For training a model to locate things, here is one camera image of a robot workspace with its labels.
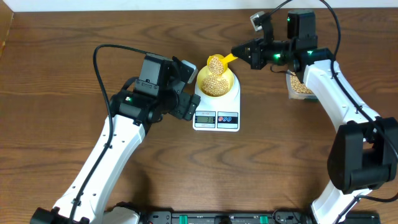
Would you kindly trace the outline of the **yellow bowl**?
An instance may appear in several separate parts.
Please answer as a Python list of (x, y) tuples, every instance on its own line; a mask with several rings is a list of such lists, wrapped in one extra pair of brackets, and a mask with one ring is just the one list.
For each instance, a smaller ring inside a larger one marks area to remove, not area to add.
[[(210, 73), (210, 71), (209, 71), (207, 66), (203, 67), (198, 73), (198, 76), (197, 76), (197, 87), (199, 88), (199, 90), (201, 92), (202, 92), (202, 90), (201, 90), (202, 81), (208, 75), (213, 75), (213, 74)], [(232, 71), (230, 69), (227, 69), (227, 71), (225, 71), (224, 74), (222, 74), (221, 76), (229, 81), (229, 92), (230, 92), (232, 87), (233, 87), (233, 85), (234, 85), (234, 74), (232, 73)]]

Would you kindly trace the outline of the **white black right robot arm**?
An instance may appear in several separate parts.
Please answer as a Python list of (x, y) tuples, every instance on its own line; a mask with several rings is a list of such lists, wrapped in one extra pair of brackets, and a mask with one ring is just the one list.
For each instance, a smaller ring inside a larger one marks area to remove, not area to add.
[(344, 222), (358, 202), (395, 179), (397, 120), (371, 109), (344, 77), (336, 52), (319, 48), (313, 10), (289, 11), (285, 41), (275, 40), (270, 13), (258, 12), (250, 20), (264, 35), (233, 47), (232, 54), (255, 70), (287, 65), (287, 73), (316, 96), (336, 129), (327, 160), (330, 180), (305, 222)]

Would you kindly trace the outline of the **yellow measuring scoop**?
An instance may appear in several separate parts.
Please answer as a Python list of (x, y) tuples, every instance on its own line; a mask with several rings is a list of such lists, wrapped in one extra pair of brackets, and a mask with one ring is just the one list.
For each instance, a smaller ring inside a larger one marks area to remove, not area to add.
[(224, 65), (224, 72), (227, 70), (228, 64), (237, 59), (237, 57), (235, 57), (233, 54), (228, 54), (225, 57), (220, 54), (215, 54), (215, 55), (208, 57), (207, 66), (208, 66), (208, 62), (209, 62), (210, 58), (212, 58), (212, 57), (218, 57), (222, 61), (223, 65)]

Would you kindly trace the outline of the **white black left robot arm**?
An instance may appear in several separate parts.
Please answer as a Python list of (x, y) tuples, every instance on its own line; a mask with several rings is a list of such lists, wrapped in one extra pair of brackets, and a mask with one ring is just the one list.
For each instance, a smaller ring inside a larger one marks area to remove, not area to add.
[(184, 92), (197, 67), (177, 57), (146, 54), (138, 77), (109, 102), (101, 136), (80, 173), (51, 210), (37, 208), (31, 223), (102, 223), (105, 206), (135, 149), (165, 114), (190, 121), (200, 97)]

